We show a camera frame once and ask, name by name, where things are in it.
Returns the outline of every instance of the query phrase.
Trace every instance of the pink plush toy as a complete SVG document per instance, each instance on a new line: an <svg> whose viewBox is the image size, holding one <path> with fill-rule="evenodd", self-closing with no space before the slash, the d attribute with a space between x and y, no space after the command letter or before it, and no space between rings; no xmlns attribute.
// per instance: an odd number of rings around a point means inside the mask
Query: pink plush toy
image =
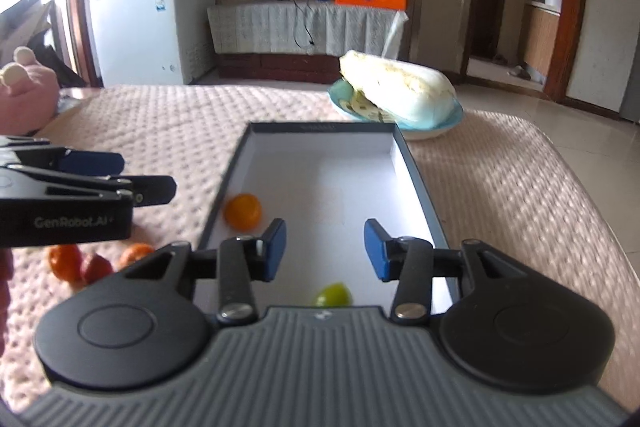
<svg viewBox="0 0 640 427"><path fill-rule="evenodd" d="M21 136L44 127L58 107L56 73L41 65L28 48L14 51L0 71L0 134Z"/></svg>

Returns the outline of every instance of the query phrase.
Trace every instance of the green fruit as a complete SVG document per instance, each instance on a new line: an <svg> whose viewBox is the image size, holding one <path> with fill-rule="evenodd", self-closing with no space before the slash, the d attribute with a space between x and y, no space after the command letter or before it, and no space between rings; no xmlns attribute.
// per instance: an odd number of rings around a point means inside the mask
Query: green fruit
<svg viewBox="0 0 640 427"><path fill-rule="evenodd" d="M331 284L324 288L314 301L314 306L319 308L335 308L338 306L351 306L353 304L353 298L351 298L351 292L341 282Z"/></svg>

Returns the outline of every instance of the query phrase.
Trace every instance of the baseboard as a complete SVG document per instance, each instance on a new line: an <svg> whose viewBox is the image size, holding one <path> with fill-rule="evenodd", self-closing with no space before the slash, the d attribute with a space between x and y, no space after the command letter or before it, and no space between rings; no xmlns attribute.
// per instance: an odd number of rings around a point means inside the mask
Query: baseboard
<svg viewBox="0 0 640 427"><path fill-rule="evenodd" d="M542 91L536 91L535 89L529 89L528 87L513 86L512 84L503 84L502 82L496 82L495 80L480 78L478 76L467 75L464 79L464 82L466 82L467 84L473 84L475 86L491 87L492 89L514 92L516 94L524 94L526 96L532 96L534 98L540 98L542 100L551 100Z"/></svg>
<svg viewBox="0 0 640 427"><path fill-rule="evenodd" d="M618 111L600 107L599 105L595 105L594 103L583 102L582 100L576 100L575 98L570 98L568 96L564 97L559 103L561 103L562 105L566 105L567 107L580 109L584 112L590 112L599 116L604 116L605 118L611 118L612 120L622 120Z"/></svg>

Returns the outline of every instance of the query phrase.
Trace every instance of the plate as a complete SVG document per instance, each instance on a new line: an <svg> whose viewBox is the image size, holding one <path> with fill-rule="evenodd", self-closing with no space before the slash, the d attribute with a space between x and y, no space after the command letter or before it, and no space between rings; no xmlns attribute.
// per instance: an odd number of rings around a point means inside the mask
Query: plate
<svg viewBox="0 0 640 427"><path fill-rule="evenodd" d="M329 88L329 98L339 112L353 120L397 123L406 140L425 140L445 134L457 126L465 114L460 102L454 100L454 108L449 118L438 126L420 126L419 123L409 125L404 121L396 121L392 114L369 102L362 93L354 93L351 84L343 78Z"/></svg>

